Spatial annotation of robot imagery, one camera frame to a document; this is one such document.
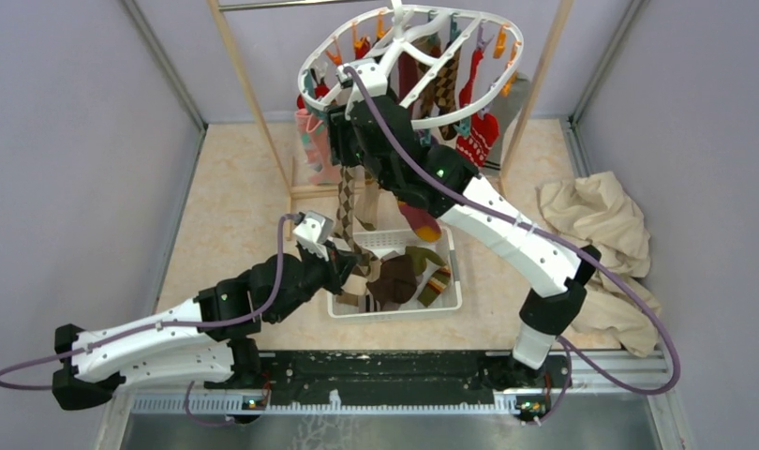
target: gray wall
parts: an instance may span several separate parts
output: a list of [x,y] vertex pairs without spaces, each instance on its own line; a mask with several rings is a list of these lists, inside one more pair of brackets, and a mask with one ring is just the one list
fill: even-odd
[[653,234],[699,448],[759,448],[759,1],[653,1],[581,127]]
[[[150,309],[196,138],[117,2],[0,2],[0,368]],[[90,448],[100,415],[0,389],[0,449]]]
[[[203,117],[211,123],[252,120],[222,40],[202,0],[139,1]],[[431,0],[410,2],[494,12],[515,22],[526,40],[521,68],[531,74],[537,65],[558,0]],[[577,0],[565,27],[535,113],[572,113],[605,45],[629,0]],[[387,0],[352,5],[287,7],[228,13],[262,110],[272,120],[291,119],[297,97],[294,74],[308,55],[339,25],[365,11],[390,5]],[[365,31],[373,38],[375,24]],[[352,59],[350,35],[341,42]],[[473,40],[466,48],[473,47]],[[469,62],[463,52],[462,62]],[[500,73],[505,59],[486,57],[476,89],[485,89]],[[467,78],[467,66],[462,80]]]

